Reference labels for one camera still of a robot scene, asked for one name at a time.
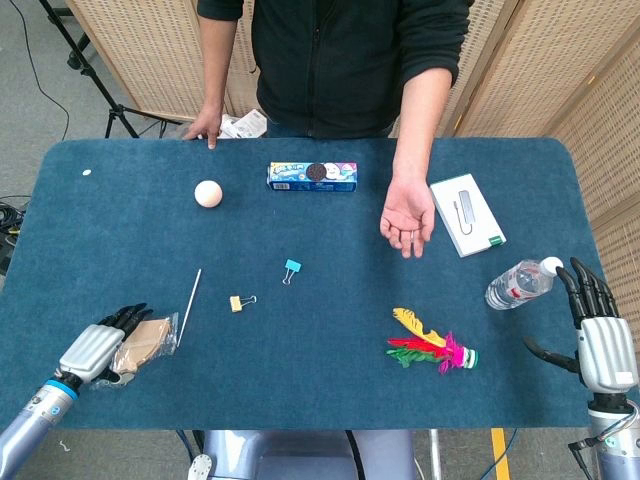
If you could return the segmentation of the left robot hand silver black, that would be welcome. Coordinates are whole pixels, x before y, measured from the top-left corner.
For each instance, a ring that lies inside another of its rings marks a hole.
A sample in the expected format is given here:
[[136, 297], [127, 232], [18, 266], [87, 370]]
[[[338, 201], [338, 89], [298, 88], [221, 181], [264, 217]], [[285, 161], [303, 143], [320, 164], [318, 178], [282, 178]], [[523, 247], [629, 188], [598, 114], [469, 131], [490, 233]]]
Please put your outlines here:
[[115, 353], [152, 312], [146, 303], [138, 303], [89, 325], [60, 358], [54, 379], [75, 391], [102, 380], [111, 385], [121, 383], [122, 376], [111, 369]]

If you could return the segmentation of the person's left hand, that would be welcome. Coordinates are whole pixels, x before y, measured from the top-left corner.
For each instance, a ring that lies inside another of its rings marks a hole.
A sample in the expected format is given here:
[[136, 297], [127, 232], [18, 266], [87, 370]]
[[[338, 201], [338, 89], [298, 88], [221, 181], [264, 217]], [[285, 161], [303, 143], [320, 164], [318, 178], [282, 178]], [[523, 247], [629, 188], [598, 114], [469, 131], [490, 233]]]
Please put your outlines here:
[[435, 223], [435, 205], [425, 179], [394, 175], [380, 218], [380, 233], [405, 259], [421, 258]]

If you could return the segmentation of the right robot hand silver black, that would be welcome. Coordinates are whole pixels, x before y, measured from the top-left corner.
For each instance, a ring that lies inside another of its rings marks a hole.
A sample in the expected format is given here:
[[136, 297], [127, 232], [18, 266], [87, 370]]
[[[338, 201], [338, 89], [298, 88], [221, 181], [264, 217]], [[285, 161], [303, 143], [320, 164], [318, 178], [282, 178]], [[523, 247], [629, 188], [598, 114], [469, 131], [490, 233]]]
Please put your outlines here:
[[576, 257], [575, 271], [558, 267], [564, 284], [576, 334], [573, 357], [542, 348], [533, 338], [523, 342], [534, 356], [579, 376], [581, 383], [598, 395], [623, 395], [639, 385], [633, 339], [608, 284]]

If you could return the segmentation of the person's right hand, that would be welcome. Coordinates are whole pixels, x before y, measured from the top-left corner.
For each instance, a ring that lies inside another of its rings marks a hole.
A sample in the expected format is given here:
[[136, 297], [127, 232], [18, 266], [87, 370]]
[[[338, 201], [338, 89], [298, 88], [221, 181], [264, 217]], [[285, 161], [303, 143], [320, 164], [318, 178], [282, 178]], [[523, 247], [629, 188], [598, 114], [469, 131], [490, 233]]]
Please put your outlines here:
[[214, 150], [220, 133], [222, 108], [215, 104], [202, 107], [195, 121], [183, 135], [183, 140], [205, 140], [210, 150]]

